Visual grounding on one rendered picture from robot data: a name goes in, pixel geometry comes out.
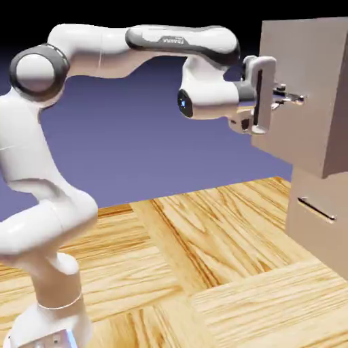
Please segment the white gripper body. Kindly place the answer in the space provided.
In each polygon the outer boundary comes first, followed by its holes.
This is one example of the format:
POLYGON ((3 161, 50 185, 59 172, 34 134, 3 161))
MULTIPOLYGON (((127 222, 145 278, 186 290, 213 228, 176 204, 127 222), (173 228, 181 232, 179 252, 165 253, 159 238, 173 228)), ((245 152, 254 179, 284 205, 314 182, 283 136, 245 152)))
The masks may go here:
POLYGON ((271 124, 276 59, 271 56, 247 56, 243 61, 243 102, 251 110, 250 133, 264 135, 271 124))

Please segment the tan drawer with silver handle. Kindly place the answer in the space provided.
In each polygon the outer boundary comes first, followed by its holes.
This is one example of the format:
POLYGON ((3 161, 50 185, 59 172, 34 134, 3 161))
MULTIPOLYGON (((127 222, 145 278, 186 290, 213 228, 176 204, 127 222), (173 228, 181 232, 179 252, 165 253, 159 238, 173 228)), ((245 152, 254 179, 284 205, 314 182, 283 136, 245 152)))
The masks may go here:
POLYGON ((253 145, 320 178, 347 172, 348 17, 265 21, 260 54, 304 104, 278 107, 253 145))

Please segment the silver drawer handle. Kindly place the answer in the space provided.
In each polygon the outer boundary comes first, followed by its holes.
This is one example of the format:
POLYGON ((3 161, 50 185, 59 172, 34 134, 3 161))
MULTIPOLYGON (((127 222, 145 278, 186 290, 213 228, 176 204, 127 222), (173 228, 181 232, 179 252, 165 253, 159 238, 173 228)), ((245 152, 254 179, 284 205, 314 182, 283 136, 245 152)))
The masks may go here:
POLYGON ((287 92, 282 97, 282 101, 283 103, 293 103, 295 105, 303 105, 305 103, 305 96, 287 92))

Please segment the tan wooden cabinet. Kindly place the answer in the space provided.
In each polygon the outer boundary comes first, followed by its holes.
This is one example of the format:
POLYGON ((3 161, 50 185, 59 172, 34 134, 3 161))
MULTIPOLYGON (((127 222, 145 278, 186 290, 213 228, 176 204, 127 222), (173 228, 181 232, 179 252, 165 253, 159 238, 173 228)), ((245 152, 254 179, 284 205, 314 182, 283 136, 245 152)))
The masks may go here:
POLYGON ((348 280, 348 17, 265 21, 260 53, 304 97, 252 139, 293 166, 285 231, 348 280))

